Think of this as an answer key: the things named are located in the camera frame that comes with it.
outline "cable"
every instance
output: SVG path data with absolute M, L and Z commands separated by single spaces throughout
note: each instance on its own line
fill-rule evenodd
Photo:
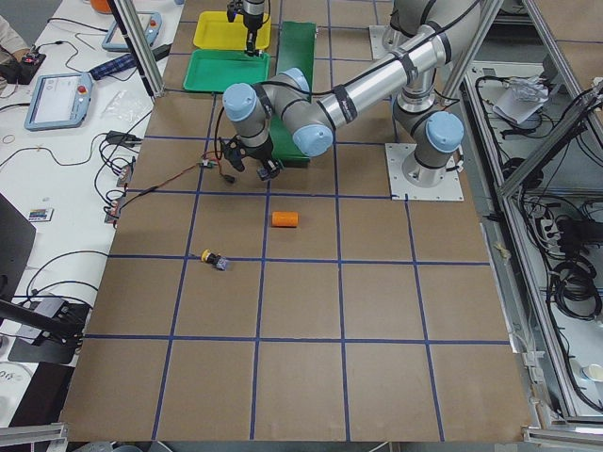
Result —
M 574 261 L 561 262 L 551 270 L 548 293 L 562 314 L 577 320 L 595 320 L 603 308 L 603 301 L 596 290 L 595 277 L 593 265 L 582 256 L 577 256 Z M 579 314 L 569 307 L 568 300 L 592 300 L 594 305 L 590 313 Z
M 222 107 L 220 109 L 220 113 L 218 113 L 218 118 L 216 119 L 216 128 L 214 129 L 214 151 L 213 151 L 213 155 L 216 157 L 216 163 L 218 163 L 218 172 L 220 173 L 220 176 L 229 184 L 232 184 L 235 181 L 235 177 L 231 176 L 230 174 L 225 174 L 222 170 L 222 157 L 223 157 L 223 152 L 222 151 L 218 151 L 218 133 L 220 130 L 220 122 L 222 120 L 222 115 L 224 114 L 224 107 Z
M 29 102 L 20 102 L 18 104 L 4 105 L 4 106 L 0 107 L 0 112 L 8 110 L 9 108 L 17 108 L 18 106 L 29 106 L 29 104 L 30 104 Z
M 272 15 L 272 3 L 270 2 L 270 0 L 268 0 L 268 17 L 266 18 L 266 20 L 262 23 L 262 25 L 267 24 L 268 22 L 270 22 L 270 17 Z
M 65 61 L 65 67 L 67 69 L 71 69 L 72 71 L 76 71 L 77 73 L 82 73 L 83 71 L 80 71 L 79 69 L 76 69 L 73 66 L 69 65 L 69 63 L 71 62 L 71 60 L 74 59 L 75 57 L 77 57 L 79 55 L 79 49 L 77 47 L 75 47 L 68 40 L 65 40 L 64 43 L 71 45 L 73 47 L 73 49 L 75 50 L 75 53 L 73 55 L 71 55 L 69 58 L 67 58 L 67 61 Z
M 98 30 L 98 31 L 104 31 L 104 32 L 109 31 L 106 28 L 99 28 L 98 26 L 92 26 L 92 25 L 84 24 L 82 22 L 74 21 L 72 19 L 65 19 L 63 17 L 51 17 L 50 19 L 48 19 L 46 21 L 46 23 L 49 24 L 50 22 L 53 22 L 53 21 L 62 21 L 62 22 L 69 22 L 70 24 L 78 24 L 78 25 L 82 25 L 82 26 L 85 26 L 87 28 L 92 28 L 93 30 Z
M 129 79 L 131 79 L 131 78 L 134 76 L 134 74 L 135 74 L 137 71 L 138 71 L 138 69 L 134 68 L 134 69 L 132 70 L 132 72 L 131 72 L 131 73 L 130 73 L 130 74 L 127 76 L 127 77 L 125 77 L 125 78 L 120 78 L 120 77 L 118 77 L 117 75 L 109 75 L 109 77 L 114 78 L 115 80 L 118 80 L 118 81 L 120 81 L 120 82 L 127 82 Z
M 105 256 L 105 257 L 109 257 L 108 254 L 106 252 L 102 252 L 102 251 L 97 251 L 97 250 L 78 250 L 78 251 L 69 251 L 69 252 L 64 252 L 63 254 L 60 254 L 59 256 L 53 257 L 50 261 L 46 262 L 46 264 L 44 264 L 43 266 L 41 266 L 40 268 L 38 268 L 38 270 L 36 271 L 36 273 L 34 273 L 34 276 L 31 277 L 31 279 L 29 280 L 29 282 L 27 283 L 27 287 L 25 288 L 25 294 L 27 295 L 27 299 L 29 301 L 31 301 L 31 297 L 33 296 L 32 293 L 32 289 L 31 286 L 33 285 L 34 280 L 38 277 L 38 275 L 40 275 L 40 273 L 47 268 L 48 266 L 50 266 L 53 262 L 57 261 L 58 259 L 61 259 L 63 257 L 67 257 L 67 256 L 72 256 L 75 254 L 84 254 L 84 253 L 88 253 L 88 254 L 99 254 L 101 256 Z
M 0 99 L 8 99 L 19 89 L 19 80 L 15 81 L 15 88 L 10 92 L 10 94 L 0 96 Z
M 577 44 L 603 44 L 603 40 L 555 40 L 555 42 L 573 42 Z
M 173 450 L 170 447 L 168 447 L 164 442 L 157 441 L 157 444 L 159 444 L 161 447 L 163 447 L 164 449 L 166 449 L 168 452 L 173 452 Z
M 377 447 L 373 447 L 372 449 L 370 449 L 368 452 L 376 452 L 377 450 L 381 449 L 386 444 L 389 444 L 389 442 L 386 441 L 385 443 L 381 443 Z
M 576 377 L 574 376 L 574 369 L 573 369 L 572 363 L 571 363 L 572 357 L 569 354 L 569 342 L 566 339 L 567 345 L 568 345 L 568 347 L 566 349 L 563 346 L 563 341 L 562 341 L 563 335 L 561 333 L 561 328 L 557 324 L 557 320 L 555 318 L 555 315 L 553 314 L 553 310 L 552 310 L 552 306 L 551 306 L 551 302 L 550 302 L 550 298 L 549 298 L 548 294 L 546 296 L 546 309 L 548 310 L 548 317 L 550 318 L 550 321 L 553 325 L 553 330 L 555 331 L 555 336 L 557 338 L 557 341 L 561 345 L 563 364 L 565 365 L 565 371 L 567 372 L 567 375 L 569 376 L 570 383 L 572 384 L 572 388 L 574 389 L 574 392 L 579 397 L 579 399 L 582 400 L 587 406 L 589 406 L 596 412 L 603 412 L 603 406 L 600 404 L 600 402 L 598 405 L 596 403 L 594 403 L 593 400 L 591 400 L 587 395 L 584 394 L 584 392 L 580 389 L 578 383 L 576 382 Z
M 96 137 L 94 137 L 94 138 L 92 139 L 92 142 L 90 143 L 90 152 L 89 152 L 89 154 L 88 154 L 88 157 L 86 158 L 86 160 L 83 160 L 83 161 L 81 161 L 81 162 L 75 162 L 75 163 L 61 163 L 61 162 L 59 162 L 59 161 L 58 161 L 58 159 L 55 157 L 55 154 L 54 154 L 54 153 L 53 153 L 53 152 L 52 152 L 50 149 L 48 149 L 48 148 L 46 148 L 46 147 L 43 147 L 43 146 L 38 146 L 38 147 L 29 147 L 29 148 L 21 148 L 21 149 L 18 149 L 17 151 L 15 151 L 15 152 L 14 152 L 14 153 L 12 153 L 11 155 L 9 155 L 9 156 L 8 156 L 8 157 L 7 157 L 7 158 L 4 160 L 4 161 L 2 161 L 2 162 L 0 163 L 0 168 L 2 168 L 4 165 L 6 165 L 6 164 L 7 164 L 7 162 L 8 162 L 8 161 L 9 161 L 11 158 L 13 158 L 15 155 L 17 155 L 18 153 L 22 153 L 22 152 L 24 152 L 24 151 L 46 151 L 46 152 L 48 152 L 48 153 L 50 154 L 50 156 L 51 156 L 51 157 L 52 157 L 52 159 L 55 161 L 55 163 L 57 163 L 57 165 L 59 165 L 60 167 L 77 167 L 77 166 L 80 166 L 80 165 L 85 165 L 85 164 L 87 164 L 88 162 L 90 162 L 90 160 L 92 159 L 92 150 L 93 150 L 92 144 L 94 143 L 94 140 L 95 140 L 96 138 L 98 138 L 99 136 L 101 136 L 101 135 L 102 135 L 102 134 L 99 134 L 99 135 L 97 135 Z
M 86 306 L 90 307 L 90 309 L 94 309 L 93 306 L 91 304 L 89 304 L 87 301 L 85 301 L 85 300 L 83 300 L 81 298 L 78 298 L 78 297 L 70 296 L 70 295 L 57 295 L 57 294 L 41 295 L 41 294 L 36 294 L 35 296 L 31 295 L 29 297 L 15 295 L 15 298 L 19 298 L 19 297 L 24 297 L 25 298 L 23 301 L 20 301 L 19 303 L 17 303 L 20 306 L 23 306 L 26 303 L 31 302 L 32 301 L 31 298 L 33 297 L 35 299 L 71 299 L 73 301 L 77 301 L 78 303 L 85 304 Z
M 114 145 L 113 151 L 111 152 L 111 154 L 109 155 L 109 157 L 107 159 L 111 159 L 113 157 L 113 155 L 115 154 L 115 152 L 117 152 L 117 150 L 124 144 L 126 137 L 128 135 L 130 135 L 132 133 L 132 131 L 141 123 L 143 122 L 146 118 L 149 117 L 149 115 L 151 115 L 151 113 L 153 112 L 153 110 L 149 110 L 144 116 L 142 116 L 138 121 L 136 121 L 128 130 L 127 132 L 125 132 L 122 137 L 120 138 L 120 141 L 117 142 Z M 101 199 L 103 200 L 103 202 L 110 206 L 111 202 L 108 201 L 106 199 L 105 196 L 103 196 L 103 193 L 101 193 L 101 190 L 98 188 L 98 178 L 101 175 L 101 172 L 103 171 L 103 169 L 106 167 L 105 161 L 103 162 L 103 165 L 101 166 L 101 168 L 98 169 L 98 171 L 96 171 L 96 175 L 94 176 L 94 179 L 92 181 L 92 184 L 94 185 L 94 190 L 96 191 L 96 193 L 98 193 L 98 196 L 101 197 Z
M 500 143 L 497 140 L 497 134 L 494 131 L 494 128 L 492 127 L 492 123 L 488 120 L 488 110 L 486 110 L 486 105 L 485 102 L 483 100 L 483 97 L 481 96 L 481 91 L 480 91 L 480 83 L 482 80 L 487 80 L 487 76 L 484 77 L 479 77 L 476 81 L 475 81 L 475 91 L 478 94 L 478 99 L 480 100 L 480 106 L 481 106 L 481 113 L 485 119 L 486 122 L 486 126 L 488 128 L 488 131 L 490 132 L 490 138 L 492 139 L 494 146 L 497 150 L 497 160 L 498 160 L 498 164 L 503 167 L 504 166 L 504 162 L 502 161 L 502 157 L 504 156 L 507 161 L 511 160 L 511 157 L 505 152 L 504 149 L 502 149 L 502 146 L 500 146 Z
M 584 141 L 582 134 L 577 136 L 576 142 L 579 149 L 600 168 L 603 168 L 603 158 L 599 157 L 588 144 Z
M 194 165 L 191 165 L 190 167 L 183 169 L 182 171 L 180 171 L 178 174 L 176 174 L 175 176 L 172 176 L 170 179 L 167 179 L 165 181 L 163 181 L 161 184 L 158 184 L 156 186 L 150 186 L 149 188 L 146 188 L 144 190 L 142 190 L 141 192 L 139 192 L 134 198 L 126 201 L 122 207 L 120 207 L 120 213 L 122 212 L 123 208 L 128 205 L 130 202 L 132 202 L 133 200 L 137 200 L 138 198 L 142 198 L 145 195 L 148 195 L 149 193 L 153 193 L 154 191 L 157 191 L 159 188 L 161 188 L 162 186 L 165 186 L 167 184 L 169 184 L 170 182 L 178 179 L 180 176 L 186 174 L 187 172 L 194 170 L 195 168 L 200 167 L 199 163 L 195 163 Z
M 461 99 L 458 99 L 456 97 L 446 97 L 444 94 L 440 93 L 440 91 L 438 91 L 436 88 L 433 89 L 433 92 L 435 92 L 435 94 L 437 94 L 441 99 L 452 102 L 452 104 L 446 105 L 443 110 L 446 110 L 447 108 L 450 108 L 451 106 L 457 105 L 459 102 L 461 102 Z
M 13 339 L 22 339 L 22 340 L 24 340 L 24 341 L 32 341 L 32 340 L 33 340 L 33 341 L 36 341 L 36 340 L 38 339 L 38 338 L 34 339 L 34 338 L 31 338 L 31 337 L 27 337 L 27 336 L 18 336 L 17 334 L 8 334 L 7 332 L 0 332 L 0 336 L 11 337 L 11 338 L 13 338 Z M 82 339 L 82 338 L 73 338 L 73 339 L 77 340 L 78 342 L 81 342 L 81 339 Z M 62 346 L 64 346 L 64 345 L 70 345 L 70 344 L 68 343 L 68 340 L 67 340 L 67 339 L 63 339 L 63 338 L 56 338 L 56 337 L 54 337 L 54 336 L 52 336 L 52 335 L 49 335 L 49 336 L 43 336 L 43 337 L 42 337 L 42 340 L 45 340 L 45 341 L 50 341 L 50 342 L 55 342 L 55 343 L 57 343 L 57 344 L 61 344 Z

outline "electronic component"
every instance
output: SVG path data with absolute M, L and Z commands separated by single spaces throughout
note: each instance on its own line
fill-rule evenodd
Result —
M 46 55 L 41 54 L 37 50 L 31 50 L 27 52 L 27 54 L 23 55 L 21 58 L 21 74 L 19 75 L 19 84 L 29 85 L 45 59 Z
M 226 270 L 230 266 L 230 261 L 228 259 L 223 258 L 219 254 L 214 254 L 210 250 L 205 250 L 201 254 L 201 260 L 221 271 Z
M 39 131 L 78 127 L 92 94 L 89 73 L 43 75 L 38 79 L 24 127 Z
M 36 223 L 39 221 L 50 221 L 53 218 L 53 213 L 55 209 L 32 209 L 29 211 L 29 217 L 27 218 L 29 222 Z
M 105 141 L 109 144 L 119 144 L 120 146 L 132 148 L 135 145 L 140 144 L 142 139 L 138 138 L 136 135 L 109 130 L 109 132 L 106 134 Z
M 44 315 L 45 317 L 53 318 L 59 314 L 64 305 L 64 299 L 60 299 L 58 297 L 44 298 L 38 304 L 38 306 L 36 306 L 36 308 L 34 309 L 34 313 Z M 34 341 L 38 339 L 41 334 L 42 330 L 38 328 L 29 325 L 22 325 L 21 328 L 17 330 L 16 335 L 28 344 L 33 344 Z
M 111 205 L 105 211 L 105 223 L 113 223 L 120 217 L 122 206 L 125 203 L 125 196 L 111 201 Z
M 120 175 L 117 178 L 117 186 L 126 187 L 130 181 L 132 180 L 132 175 L 134 174 L 134 164 L 136 163 L 136 158 L 132 157 L 132 160 L 127 165 L 123 165 L 122 170 L 120 171 Z
M 562 218 L 557 220 L 557 226 L 561 232 L 561 250 L 570 256 L 585 251 L 586 245 L 603 243 L 603 223 Z
M 161 28 L 161 14 L 153 11 L 142 11 L 139 13 L 139 19 L 147 42 L 149 45 L 153 45 Z M 109 31 L 107 31 L 102 46 L 108 52 L 128 51 L 128 46 L 116 22 L 113 22 Z

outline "orange object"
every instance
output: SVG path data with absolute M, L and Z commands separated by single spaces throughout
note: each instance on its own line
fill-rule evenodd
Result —
M 90 0 L 90 5 L 95 11 L 102 12 L 103 14 L 111 13 L 111 8 L 106 0 Z
M 297 228 L 300 216 L 297 212 L 272 212 L 272 227 Z

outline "metal mounting plate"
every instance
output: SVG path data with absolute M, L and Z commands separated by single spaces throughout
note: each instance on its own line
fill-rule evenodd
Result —
M 373 53 L 373 59 L 385 57 L 387 51 L 383 48 L 383 35 L 387 29 L 386 25 L 371 25 L 368 28 L 370 36 L 370 49 Z
M 392 200 L 404 201 L 408 198 L 411 201 L 463 201 L 463 190 L 457 171 L 447 172 L 442 182 L 431 188 L 421 188 L 408 182 L 402 173 L 402 162 L 415 147 L 415 144 L 406 143 L 385 144 Z M 447 168 L 454 168 L 454 166 L 454 159 L 451 157 Z

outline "cardboard surface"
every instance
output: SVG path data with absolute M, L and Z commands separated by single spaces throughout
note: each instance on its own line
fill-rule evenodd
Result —
M 272 4 L 274 23 L 319 25 L 315 89 L 368 66 L 364 27 L 391 12 Z M 191 24 L 224 6 L 186 1 L 170 88 Z M 158 99 L 132 187 L 211 156 L 220 107 Z M 220 136 L 233 134 L 223 118 Z M 238 173 L 224 161 L 233 185 L 195 169 L 126 206 L 62 414 L 70 440 L 519 440 L 527 401 L 468 184 L 464 202 L 391 202 L 383 144 L 396 139 L 408 137 L 383 101 L 269 185 L 256 162 Z M 272 228 L 276 210 L 299 226 Z M 201 262 L 205 249 L 231 266 Z
M 603 3 L 599 0 L 536 0 L 555 40 L 603 40 Z
M 580 87 L 590 88 L 595 77 L 603 76 L 603 3 L 599 0 L 572 2 L 569 21 L 563 0 L 537 0 L 536 5 Z

